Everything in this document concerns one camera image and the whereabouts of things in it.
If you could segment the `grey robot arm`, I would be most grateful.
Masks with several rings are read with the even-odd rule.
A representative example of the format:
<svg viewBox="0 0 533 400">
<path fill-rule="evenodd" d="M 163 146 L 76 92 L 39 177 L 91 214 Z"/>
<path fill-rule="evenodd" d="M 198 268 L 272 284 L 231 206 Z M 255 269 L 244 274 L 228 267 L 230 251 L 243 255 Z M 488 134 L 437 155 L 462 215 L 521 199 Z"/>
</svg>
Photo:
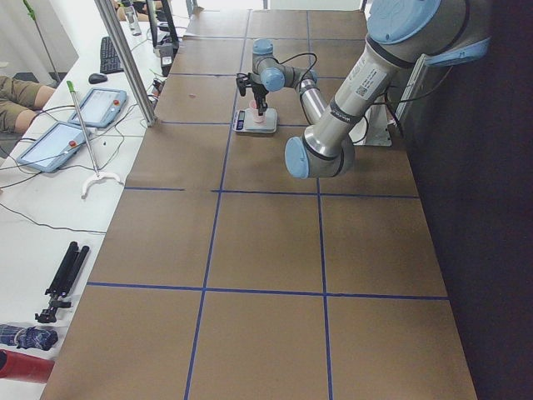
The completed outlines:
<svg viewBox="0 0 533 400">
<path fill-rule="evenodd" d="M 267 110 L 269 92 L 295 89 L 310 124 L 287 141 L 286 169 L 295 178 L 332 178 L 353 165 L 349 133 L 398 71 L 413 67 L 422 55 L 427 65 L 444 67 L 487 53 L 491 11 L 490 1 L 375 1 L 364 51 L 330 102 L 310 70 L 274 58 L 268 39 L 254 42 L 252 71 L 237 76 L 237 87 L 241 95 L 252 89 L 260 114 Z"/>
</svg>

